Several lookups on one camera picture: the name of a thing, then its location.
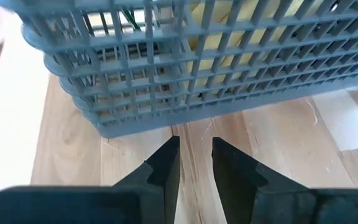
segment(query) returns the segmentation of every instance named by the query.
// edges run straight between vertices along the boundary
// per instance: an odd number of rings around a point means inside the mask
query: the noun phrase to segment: gray plastic basket
[[[203,2],[197,18],[190,0],[0,5],[104,137],[358,85],[358,0]],[[144,14],[141,31],[122,10]]]

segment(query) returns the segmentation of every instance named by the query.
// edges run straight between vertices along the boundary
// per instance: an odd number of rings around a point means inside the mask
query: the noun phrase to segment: wooden table
[[[308,187],[358,187],[358,88],[104,139],[21,39],[19,24],[0,59],[0,189],[112,185],[173,134],[181,137],[177,223],[225,223],[213,136]]]

